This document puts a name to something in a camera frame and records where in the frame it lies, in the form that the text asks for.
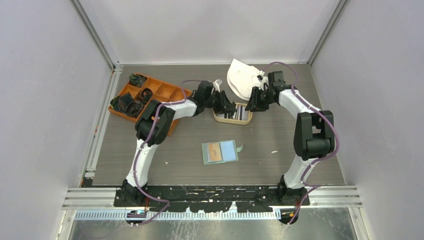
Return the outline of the green card holder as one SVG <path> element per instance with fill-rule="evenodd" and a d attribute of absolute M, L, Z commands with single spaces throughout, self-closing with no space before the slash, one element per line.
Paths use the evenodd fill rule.
<path fill-rule="evenodd" d="M 225 140 L 219 142 L 207 142 L 201 144 L 204 165 L 223 164 L 237 162 L 239 152 L 244 145 L 236 145 L 235 140 Z"/>

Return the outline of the orange picture card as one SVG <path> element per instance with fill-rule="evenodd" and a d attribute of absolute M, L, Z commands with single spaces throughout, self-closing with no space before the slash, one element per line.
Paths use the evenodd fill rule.
<path fill-rule="evenodd" d="M 220 162 L 223 160 L 221 145 L 219 142 L 210 142 L 206 144 L 206 155 L 208 162 Z"/>

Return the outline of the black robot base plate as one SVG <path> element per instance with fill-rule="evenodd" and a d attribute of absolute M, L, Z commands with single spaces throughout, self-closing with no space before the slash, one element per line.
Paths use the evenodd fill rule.
<path fill-rule="evenodd" d="M 141 193 L 134 186 L 121 186 L 115 191 L 114 207 L 148 207 L 153 212 L 165 209 L 182 213 L 228 212 L 235 205 L 238 213 L 272 212 L 273 207 L 295 209 L 308 206 L 307 189 L 290 189 L 274 185 L 148 185 Z"/>

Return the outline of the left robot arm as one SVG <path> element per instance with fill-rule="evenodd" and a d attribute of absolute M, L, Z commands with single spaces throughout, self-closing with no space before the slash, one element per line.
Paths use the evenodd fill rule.
<path fill-rule="evenodd" d="M 147 103 L 135 124 L 136 150 L 126 178 L 116 189 L 115 207 L 140 207 L 147 199 L 159 201 L 146 192 L 155 152 L 167 138 L 175 120 L 195 117 L 205 109 L 212 109 L 216 114 L 233 114 L 237 110 L 236 103 L 228 99 L 225 91 L 219 91 L 206 80 L 200 81 L 191 94 L 184 92 L 181 100 L 162 102 L 151 99 Z"/>

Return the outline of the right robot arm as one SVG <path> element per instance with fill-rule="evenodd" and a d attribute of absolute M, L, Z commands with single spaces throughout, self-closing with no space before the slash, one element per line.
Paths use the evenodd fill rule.
<path fill-rule="evenodd" d="M 275 197 L 283 205 L 295 205 L 307 194 L 306 180 L 315 165 L 336 148 L 334 115 L 308 102 L 296 86 L 286 83 L 282 71 L 271 72 L 267 77 L 261 86 L 252 87 L 246 110 L 264 112 L 276 103 L 295 118 L 295 157 L 277 184 Z"/>

